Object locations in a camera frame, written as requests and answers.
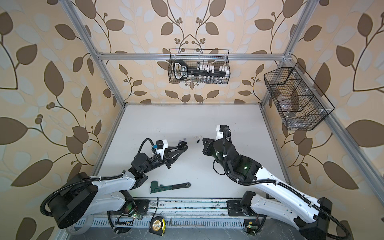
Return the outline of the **black round earbud case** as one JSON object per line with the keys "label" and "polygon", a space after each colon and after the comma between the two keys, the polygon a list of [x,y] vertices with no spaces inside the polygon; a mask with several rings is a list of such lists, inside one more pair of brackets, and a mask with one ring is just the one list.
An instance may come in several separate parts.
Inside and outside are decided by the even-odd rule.
{"label": "black round earbud case", "polygon": [[182,151],[187,151],[188,150],[188,145],[187,142],[181,141],[178,143],[178,149]]}

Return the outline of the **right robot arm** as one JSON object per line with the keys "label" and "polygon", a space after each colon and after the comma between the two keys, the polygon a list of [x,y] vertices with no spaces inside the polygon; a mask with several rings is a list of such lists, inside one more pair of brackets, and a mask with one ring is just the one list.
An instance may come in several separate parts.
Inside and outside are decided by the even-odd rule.
{"label": "right robot arm", "polygon": [[227,125],[219,125],[215,139],[203,138],[203,154],[211,156],[234,183],[255,187],[272,197],[246,191],[240,202],[247,216],[263,215],[296,228],[307,240],[351,240],[348,228],[332,216],[332,202],[306,195],[277,178],[259,162],[241,155]]}

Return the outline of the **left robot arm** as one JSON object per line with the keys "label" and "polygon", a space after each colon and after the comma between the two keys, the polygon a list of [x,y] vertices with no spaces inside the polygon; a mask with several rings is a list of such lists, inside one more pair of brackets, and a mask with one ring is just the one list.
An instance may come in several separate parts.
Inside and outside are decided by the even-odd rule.
{"label": "left robot arm", "polygon": [[188,150],[185,141],[175,147],[170,147],[165,140],[154,143],[146,138],[143,142],[151,144],[152,157],[139,150],[131,167],[115,176],[76,174],[42,201],[41,214],[54,218],[60,229],[71,227],[83,217],[91,220],[93,215],[103,212],[108,215],[119,212],[134,217],[139,207],[129,191],[141,187],[148,180],[149,172],[161,166],[170,168]]}

